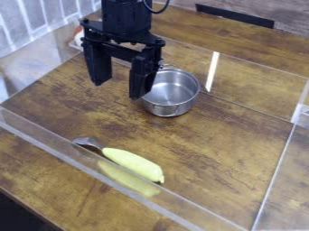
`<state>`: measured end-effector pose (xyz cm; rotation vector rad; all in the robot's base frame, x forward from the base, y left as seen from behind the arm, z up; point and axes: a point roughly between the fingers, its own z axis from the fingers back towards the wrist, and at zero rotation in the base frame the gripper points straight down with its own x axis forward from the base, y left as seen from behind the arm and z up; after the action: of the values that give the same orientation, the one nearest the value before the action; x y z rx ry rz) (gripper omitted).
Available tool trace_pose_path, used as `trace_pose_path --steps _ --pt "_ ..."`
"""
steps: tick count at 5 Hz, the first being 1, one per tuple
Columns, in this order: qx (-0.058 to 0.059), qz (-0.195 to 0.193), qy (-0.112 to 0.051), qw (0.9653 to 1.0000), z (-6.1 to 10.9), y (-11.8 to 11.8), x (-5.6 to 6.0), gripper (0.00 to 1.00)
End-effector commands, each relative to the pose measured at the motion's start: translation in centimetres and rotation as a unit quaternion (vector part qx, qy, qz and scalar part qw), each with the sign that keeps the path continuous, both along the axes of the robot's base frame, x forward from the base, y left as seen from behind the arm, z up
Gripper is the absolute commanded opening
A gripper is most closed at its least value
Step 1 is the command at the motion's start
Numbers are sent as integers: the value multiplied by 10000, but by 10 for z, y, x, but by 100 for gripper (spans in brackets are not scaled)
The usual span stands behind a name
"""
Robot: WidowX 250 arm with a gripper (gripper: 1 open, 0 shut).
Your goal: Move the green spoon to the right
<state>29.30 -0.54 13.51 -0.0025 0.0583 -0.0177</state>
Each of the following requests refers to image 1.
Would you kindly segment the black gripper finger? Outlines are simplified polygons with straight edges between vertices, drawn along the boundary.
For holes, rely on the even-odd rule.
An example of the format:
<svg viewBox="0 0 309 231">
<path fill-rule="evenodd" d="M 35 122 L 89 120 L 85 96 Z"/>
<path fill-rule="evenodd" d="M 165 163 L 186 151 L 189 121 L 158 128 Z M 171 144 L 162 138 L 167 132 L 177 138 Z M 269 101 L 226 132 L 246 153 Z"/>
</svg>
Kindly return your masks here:
<svg viewBox="0 0 309 231">
<path fill-rule="evenodd" d="M 85 41 L 82 46 L 91 81 L 101 86 L 113 78 L 111 56 L 101 44 Z"/>
<path fill-rule="evenodd" d="M 130 70 L 130 98 L 133 100 L 143 97 L 153 88 L 155 74 L 159 65 L 142 56 L 137 56 L 131 61 Z"/>
</svg>

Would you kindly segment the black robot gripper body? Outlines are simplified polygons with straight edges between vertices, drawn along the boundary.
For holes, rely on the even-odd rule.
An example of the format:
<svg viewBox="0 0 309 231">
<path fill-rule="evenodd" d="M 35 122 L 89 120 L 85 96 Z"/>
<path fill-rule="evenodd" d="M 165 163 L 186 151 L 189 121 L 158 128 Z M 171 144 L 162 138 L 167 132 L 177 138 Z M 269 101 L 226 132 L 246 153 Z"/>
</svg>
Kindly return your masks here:
<svg viewBox="0 0 309 231">
<path fill-rule="evenodd" d="M 98 51 L 126 61 L 143 57 L 159 62 L 166 42 L 151 33 L 151 27 L 153 15 L 165 11 L 153 8 L 153 0 L 102 0 L 102 20 L 81 21 L 85 53 Z"/>
</svg>

